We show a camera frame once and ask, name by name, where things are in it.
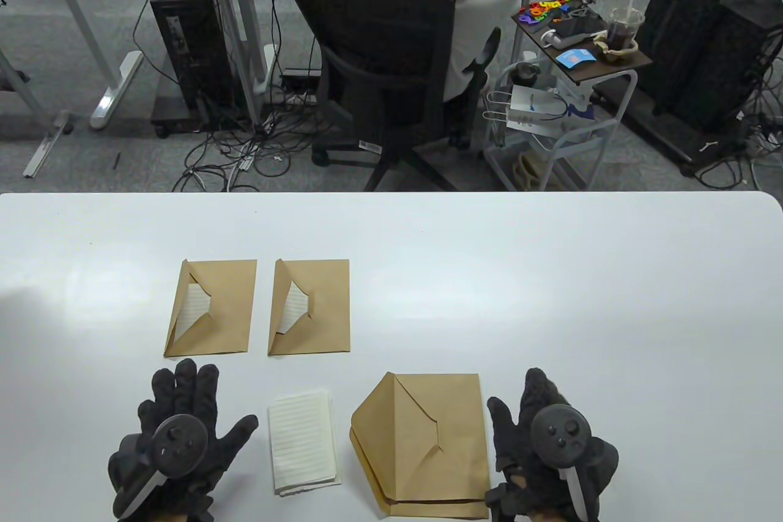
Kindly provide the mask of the person's right hand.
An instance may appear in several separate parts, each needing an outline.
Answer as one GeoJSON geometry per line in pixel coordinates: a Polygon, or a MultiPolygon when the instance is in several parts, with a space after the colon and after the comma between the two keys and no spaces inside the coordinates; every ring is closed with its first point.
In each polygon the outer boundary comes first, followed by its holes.
{"type": "Polygon", "coordinates": [[[599,497],[619,464],[618,450],[539,368],[529,368],[517,419],[490,397],[495,468],[505,480],[486,492],[493,521],[597,521],[599,497]]]}

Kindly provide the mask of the person's left hand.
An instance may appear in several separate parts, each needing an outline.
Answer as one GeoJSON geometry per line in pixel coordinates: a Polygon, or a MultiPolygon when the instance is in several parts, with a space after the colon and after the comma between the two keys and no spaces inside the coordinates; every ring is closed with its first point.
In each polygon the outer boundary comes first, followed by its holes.
{"type": "Polygon", "coordinates": [[[115,519],[213,520],[213,491],[258,427],[251,414],[217,436],[218,379],[216,365],[190,358],[154,374],[139,433],[124,436],[107,463],[115,519]]]}

